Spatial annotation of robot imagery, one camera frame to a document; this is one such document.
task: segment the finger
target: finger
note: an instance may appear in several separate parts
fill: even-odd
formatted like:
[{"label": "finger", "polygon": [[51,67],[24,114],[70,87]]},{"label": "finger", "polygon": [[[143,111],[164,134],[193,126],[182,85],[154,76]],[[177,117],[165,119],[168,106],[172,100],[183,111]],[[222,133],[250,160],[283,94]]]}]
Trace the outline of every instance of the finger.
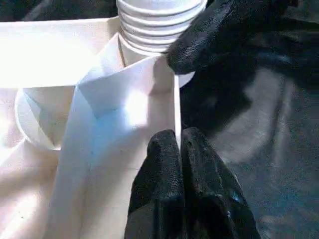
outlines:
[{"label": "finger", "polygon": [[184,187],[175,134],[152,137],[132,186],[125,237],[178,238],[183,234]]},{"label": "finger", "polygon": [[182,160],[192,235],[260,238],[236,177],[196,128],[183,131]]},{"label": "finger", "polygon": [[246,42],[259,23],[274,18],[272,11],[289,0],[216,0],[168,50],[169,66],[179,74],[203,68],[223,59]]}]

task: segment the white plastic part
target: white plastic part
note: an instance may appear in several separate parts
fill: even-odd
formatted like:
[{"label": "white plastic part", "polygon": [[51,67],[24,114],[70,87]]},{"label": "white plastic part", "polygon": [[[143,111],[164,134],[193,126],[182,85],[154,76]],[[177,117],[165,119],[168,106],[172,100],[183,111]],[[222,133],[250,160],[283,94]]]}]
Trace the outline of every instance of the white plastic part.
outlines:
[{"label": "white plastic part", "polygon": [[14,118],[16,92],[0,89],[0,238],[41,239],[58,153],[23,138]]},{"label": "white plastic part", "polygon": [[164,129],[180,142],[178,77],[164,56],[77,85],[44,238],[123,238],[133,179]]},{"label": "white plastic part", "polygon": [[119,42],[121,46],[121,51],[123,54],[123,59],[126,66],[132,65],[138,61],[141,61],[149,56],[159,56],[159,53],[150,53],[146,51],[139,50],[132,47],[122,35],[119,34]]},{"label": "white plastic part", "polygon": [[[68,104],[70,103],[66,100],[62,106]],[[50,112],[45,106],[30,98],[24,90],[20,90],[16,96],[15,118],[19,130],[30,143],[43,149],[61,149],[67,115]]]},{"label": "white plastic part", "polygon": [[[126,41],[139,50],[160,53],[167,51],[205,9],[207,0],[117,0],[117,3]],[[166,7],[163,14],[160,9]]]},{"label": "white plastic part", "polygon": [[136,14],[173,15],[200,4],[201,0],[117,0],[118,8],[124,11],[134,11]]}]

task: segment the black textured cloth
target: black textured cloth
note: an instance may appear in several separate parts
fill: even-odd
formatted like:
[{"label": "black textured cloth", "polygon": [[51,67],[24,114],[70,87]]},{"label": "black textured cloth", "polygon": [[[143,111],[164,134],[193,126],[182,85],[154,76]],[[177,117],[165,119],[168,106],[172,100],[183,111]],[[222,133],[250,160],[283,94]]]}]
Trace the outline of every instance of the black textured cloth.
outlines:
[{"label": "black textured cloth", "polygon": [[152,137],[132,186],[127,239],[185,238],[182,161],[174,132]]},{"label": "black textured cloth", "polygon": [[183,131],[182,158],[189,238],[260,238],[237,179],[198,129]]},{"label": "black textured cloth", "polygon": [[167,61],[179,74],[223,59],[264,25],[274,25],[289,0],[215,0],[171,45]]},{"label": "black textured cloth", "polygon": [[235,176],[195,128],[157,133],[133,186],[125,238],[258,239]]}]

